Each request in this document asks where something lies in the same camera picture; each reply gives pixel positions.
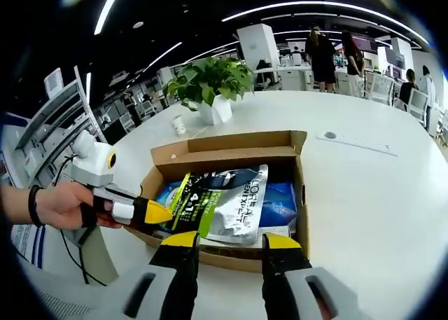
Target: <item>potted plant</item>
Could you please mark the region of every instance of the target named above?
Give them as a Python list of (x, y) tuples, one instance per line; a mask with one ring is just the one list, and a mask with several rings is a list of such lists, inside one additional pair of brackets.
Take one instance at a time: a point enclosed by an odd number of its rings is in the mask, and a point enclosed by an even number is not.
[(245, 64), (208, 57), (185, 66), (163, 87), (163, 93), (178, 97), (191, 111), (199, 110), (206, 124), (216, 125), (232, 117), (229, 100), (236, 101), (237, 95), (242, 98), (252, 87), (252, 72)]

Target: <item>cable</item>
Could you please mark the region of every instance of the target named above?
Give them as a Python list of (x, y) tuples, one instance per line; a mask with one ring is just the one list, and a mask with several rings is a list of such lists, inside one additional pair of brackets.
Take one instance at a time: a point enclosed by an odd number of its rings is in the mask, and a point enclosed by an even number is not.
[(19, 251), (19, 249), (17, 249), (17, 248), (15, 247), (14, 244), (11, 243), (11, 245), (14, 246), (14, 250), (15, 250), (15, 252), (17, 252), (17, 255), (19, 255), (20, 257), (22, 257), (23, 259), (25, 259), (27, 262), (29, 262), (29, 260), (28, 260), (25, 256), (22, 255), (22, 253)]
[(65, 157), (65, 160), (64, 160), (64, 162), (62, 163), (61, 167), (59, 168), (59, 171), (57, 172), (57, 176), (55, 177), (55, 180), (53, 181), (53, 185), (54, 185), (54, 186), (57, 185), (57, 182), (59, 181), (59, 178), (61, 177), (62, 170), (64, 169), (65, 165), (66, 165), (69, 161), (72, 161), (75, 157), (76, 157), (75, 154), (70, 155), (69, 157)]
[(90, 285), (90, 283), (89, 283), (89, 279), (87, 279), (87, 271), (85, 270), (85, 266), (84, 266), (84, 258), (83, 258), (83, 250), (81, 249), (81, 248), (78, 248), (79, 249), (79, 264), (81, 265), (81, 267), (82, 267), (82, 271), (83, 271), (83, 278), (84, 278), (84, 282), (87, 284), (87, 285)]
[(87, 276), (89, 276), (90, 278), (92, 278), (93, 280), (95, 280), (98, 284), (101, 284), (102, 286), (107, 286), (105, 283), (103, 283), (102, 281), (99, 281), (98, 279), (96, 279), (95, 277), (93, 277), (89, 272), (87, 272), (85, 269), (83, 269), (81, 267), (81, 265), (78, 264), (78, 262), (75, 260), (75, 258), (73, 258), (73, 256), (71, 255), (71, 252), (69, 250), (69, 246), (67, 245), (67, 241), (65, 240), (65, 236), (64, 233), (62, 232), (62, 230), (60, 230), (61, 232), (61, 236), (62, 236), (62, 240), (64, 241), (64, 245), (65, 245), (65, 249), (67, 250), (67, 253), (69, 254), (71, 260), (73, 261), (73, 263), (76, 264), (77, 267), (79, 267), (82, 271), (83, 274), (85, 273)]
[[(65, 157), (66, 160), (64, 160), (64, 162), (62, 163), (61, 167), (59, 168), (59, 171), (55, 177), (55, 180), (53, 181), (53, 185), (56, 186), (57, 182), (59, 181), (59, 178), (61, 177), (61, 173), (62, 170), (64, 169), (65, 165), (69, 162), (72, 161), (74, 158), (76, 157), (75, 154), (69, 156), (69, 157)], [(84, 277), (84, 281), (86, 284), (89, 284), (89, 281), (87, 280), (87, 276), (89, 276), (90, 278), (92, 278), (93, 280), (95, 280), (98, 284), (101, 284), (102, 286), (107, 286), (105, 283), (103, 283), (102, 281), (99, 281), (97, 278), (93, 277), (89, 272), (87, 272), (87, 270), (84, 267), (84, 261), (83, 261), (83, 254), (81, 251), (81, 248), (79, 249), (79, 259), (81, 264), (79, 265), (78, 262), (75, 260), (75, 258), (73, 258), (73, 256), (71, 255), (71, 252), (69, 250), (69, 246), (67, 245), (67, 241), (65, 240), (65, 235), (62, 232), (62, 230), (59, 230), (61, 232), (61, 236), (62, 236), (62, 240), (64, 241), (64, 245), (65, 245), (65, 249), (67, 250), (67, 253), (69, 254), (71, 260), (73, 261), (73, 263), (76, 264), (77, 267), (79, 267), (81, 269), (81, 271), (83, 272), (83, 277)]]

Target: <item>human hand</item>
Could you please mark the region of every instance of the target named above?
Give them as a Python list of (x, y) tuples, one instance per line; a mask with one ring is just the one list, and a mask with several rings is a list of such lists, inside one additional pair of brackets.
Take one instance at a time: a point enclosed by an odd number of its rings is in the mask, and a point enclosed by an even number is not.
[[(43, 224), (58, 229), (77, 229), (83, 224), (81, 203), (93, 208), (92, 192), (77, 182), (60, 183), (48, 190), (41, 189), (36, 194), (36, 211)], [(112, 202), (105, 201), (106, 211), (112, 210)], [(110, 214), (97, 213), (97, 225), (109, 228), (121, 228)]]

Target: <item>blue package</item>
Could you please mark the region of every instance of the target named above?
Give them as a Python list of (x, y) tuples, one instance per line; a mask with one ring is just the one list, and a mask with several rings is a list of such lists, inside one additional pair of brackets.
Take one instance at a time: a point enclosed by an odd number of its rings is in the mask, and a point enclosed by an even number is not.
[(297, 218), (293, 185), (268, 183), (261, 210), (260, 227), (288, 225)]
[(173, 202), (174, 196), (176, 195), (177, 190), (179, 189), (181, 184), (182, 181), (168, 183), (157, 198), (157, 202), (163, 204), (166, 207), (171, 206), (171, 202)]

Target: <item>cardboard box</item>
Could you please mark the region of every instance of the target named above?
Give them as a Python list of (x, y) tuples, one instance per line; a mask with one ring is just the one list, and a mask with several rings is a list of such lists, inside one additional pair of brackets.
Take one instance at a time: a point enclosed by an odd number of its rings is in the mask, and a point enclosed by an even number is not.
[[(308, 216), (300, 152), (307, 138), (302, 131), (256, 132), (191, 139), (151, 150), (154, 167), (141, 183), (141, 196), (156, 200), (167, 183), (180, 181), (188, 172), (225, 171), (267, 164), (268, 181), (292, 181), (297, 205), (297, 230), (293, 235), (309, 258)], [(131, 223), (126, 227), (147, 245), (157, 247), (153, 226)], [(261, 272), (261, 250), (250, 246), (200, 244), (202, 263), (232, 270)]]

